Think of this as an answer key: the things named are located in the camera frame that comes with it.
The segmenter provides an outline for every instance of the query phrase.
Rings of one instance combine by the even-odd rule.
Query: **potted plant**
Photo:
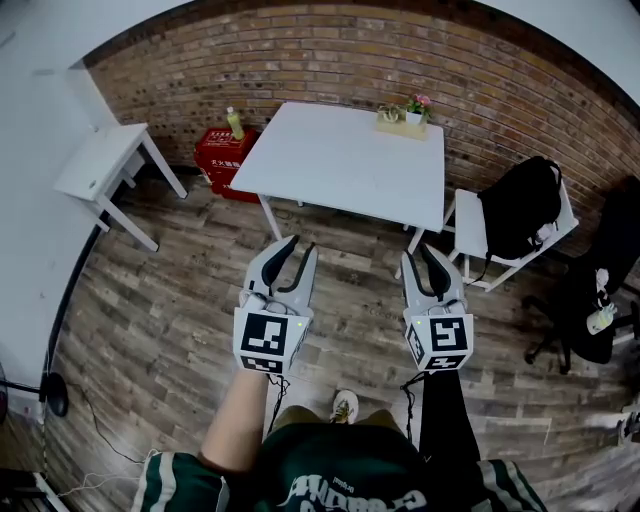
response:
[[[407,123],[426,124],[431,118],[431,99],[426,94],[414,94],[407,104]]]

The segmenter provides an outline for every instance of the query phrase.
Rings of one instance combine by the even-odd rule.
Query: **yellow bottle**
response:
[[[227,115],[227,121],[229,121],[229,126],[231,126],[233,138],[236,140],[242,140],[244,138],[244,130],[240,124],[240,116],[234,112],[233,107],[227,107],[227,112],[229,113]]]

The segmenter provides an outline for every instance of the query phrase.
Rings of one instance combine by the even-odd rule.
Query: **human arm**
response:
[[[218,471],[249,471],[262,444],[267,375],[240,369],[235,374],[200,448],[199,459]]]

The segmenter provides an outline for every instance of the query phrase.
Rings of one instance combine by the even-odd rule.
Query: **white table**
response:
[[[258,194],[277,239],[268,197],[370,215],[440,232],[444,216],[444,136],[426,141],[375,130],[376,114],[284,103],[242,163],[231,188]]]
[[[100,128],[87,137],[82,147],[66,163],[54,189],[74,198],[90,218],[105,232],[109,226],[99,218],[106,210],[129,233],[152,251],[158,244],[120,211],[105,195],[106,189],[118,176],[135,187],[131,175],[124,169],[134,151],[142,144],[179,197],[187,197],[184,187],[158,151],[147,133],[147,124],[132,124]]]

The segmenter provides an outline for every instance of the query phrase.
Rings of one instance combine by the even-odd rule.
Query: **shoe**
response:
[[[353,391],[343,389],[333,400],[331,423],[348,423],[352,425],[358,417],[358,397]]]

